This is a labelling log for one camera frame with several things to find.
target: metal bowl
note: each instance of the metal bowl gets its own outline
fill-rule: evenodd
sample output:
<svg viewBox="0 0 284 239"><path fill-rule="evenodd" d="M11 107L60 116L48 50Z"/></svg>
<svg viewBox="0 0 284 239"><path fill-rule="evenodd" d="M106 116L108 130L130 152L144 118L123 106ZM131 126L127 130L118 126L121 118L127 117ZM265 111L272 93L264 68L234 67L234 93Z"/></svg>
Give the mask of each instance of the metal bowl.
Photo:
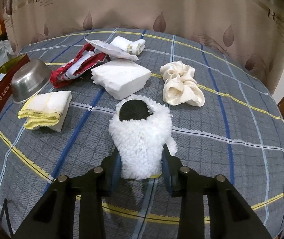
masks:
<svg viewBox="0 0 284 239"><path fill-rule="evenodd" d="M12 77L13 102L21 104L38 94L49 83L52 70L41 60L31 60Z"/></svg>

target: silver bolt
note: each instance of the silver bolt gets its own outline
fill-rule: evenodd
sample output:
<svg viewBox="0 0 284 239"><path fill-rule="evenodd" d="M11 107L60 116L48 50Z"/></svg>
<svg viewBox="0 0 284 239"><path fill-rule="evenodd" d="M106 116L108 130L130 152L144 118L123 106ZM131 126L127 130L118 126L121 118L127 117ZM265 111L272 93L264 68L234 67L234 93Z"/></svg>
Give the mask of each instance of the silver bolt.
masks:
<svg viewBox="0 0 284 239"><path fill-rule="evenodd" d="M95 173L101 173L103 172L103 168L98 166L98 167L95 167L94 170L93 170Z"/></svg>
<svg viewBox="0 0 284 239"><path fill-rule="evenodd" d="M225 176L223 176L223 175L218 175L218 176L216 177L216 179L217 179L219 182L224 182L224 181L225 181Z"/></svg>
<svg viewBox="0 0 284 239"><path fill-rule="evenodd" d="M180 168L180 171L181 171L181 172L184 172L184 173L188 173L188 172L189 172L189 168L188 168L187 166L182 166L182 167Z"/></svg>
<svg viewBox="0 0 284 239"><path fill-rule="evenodd" d="M65 182L66 179L67 179L67 176L66 176L66 175L60 175L60 176L58 177L58 181L59 181L59 182Z"/></svg>

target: plaid bedsheet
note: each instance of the plaid bedsheet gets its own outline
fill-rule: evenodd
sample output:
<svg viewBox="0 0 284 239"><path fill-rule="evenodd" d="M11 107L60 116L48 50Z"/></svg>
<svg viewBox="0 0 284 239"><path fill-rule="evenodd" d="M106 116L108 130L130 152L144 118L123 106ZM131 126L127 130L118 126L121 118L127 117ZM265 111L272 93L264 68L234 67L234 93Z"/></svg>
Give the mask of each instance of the plaid bedsheet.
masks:
<svg viewBox="0 0 284 239"><path fill-rule="evenodd" d="M52 69L74 58L90 40L122 36L146 40L138 64L152 71L137 94L164 104L160 66L181 60L195 68L205 96L203 107L169 106L177 156L202 175L225 175L255 210L272 237L284 226L284 121L265 86L230 58L169 34L136 29L95 29L31 44L20 53ZM114 144L108 133L117 100L91 80L67 87L73 99L61 133L29 131L18 119L21 105L6 103L0 114L0 212L4 198L15 230L60 174L75 177L98 166ZM55 90L48 84L42 93ZM207 198L205 237L210 238ZM176 238L181 199L171 198L163 178L121 179L116 193L103 199L107 238ZM78 237L79 202L74 217Z"/></svg>

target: styrofoam block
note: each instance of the styrofoam block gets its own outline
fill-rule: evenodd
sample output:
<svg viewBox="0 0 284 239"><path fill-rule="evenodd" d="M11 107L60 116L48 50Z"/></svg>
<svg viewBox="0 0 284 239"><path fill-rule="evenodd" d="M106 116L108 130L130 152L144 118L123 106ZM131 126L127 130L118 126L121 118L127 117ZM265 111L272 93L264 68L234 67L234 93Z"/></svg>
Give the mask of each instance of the styrofoam block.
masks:
<svg viewBox="0 0 284 239"><path fill-rule="evenodd" d="M141 90L151 71L128 59L116 59L92 69L92 80L117 100Z"/></svg>

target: black wire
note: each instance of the black wire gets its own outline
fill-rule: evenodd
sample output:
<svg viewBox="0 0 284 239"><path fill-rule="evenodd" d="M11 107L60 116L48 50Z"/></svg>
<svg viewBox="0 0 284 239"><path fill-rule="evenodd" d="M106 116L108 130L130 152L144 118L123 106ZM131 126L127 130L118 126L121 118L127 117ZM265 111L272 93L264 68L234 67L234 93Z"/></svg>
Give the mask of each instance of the black wire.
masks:
<svg viewBox="0 0 284 239"><path fill-rule="evenodd" d="M0 213L0 224L1 224L4 212L6 213L7 226L8 226L8 229L9 229L10 236L13 237L13 231L12 231L10 217L9 217L8 200L7 199L4 199L4 202L3 202L2 210L1 210L1 213Z"/></svg>

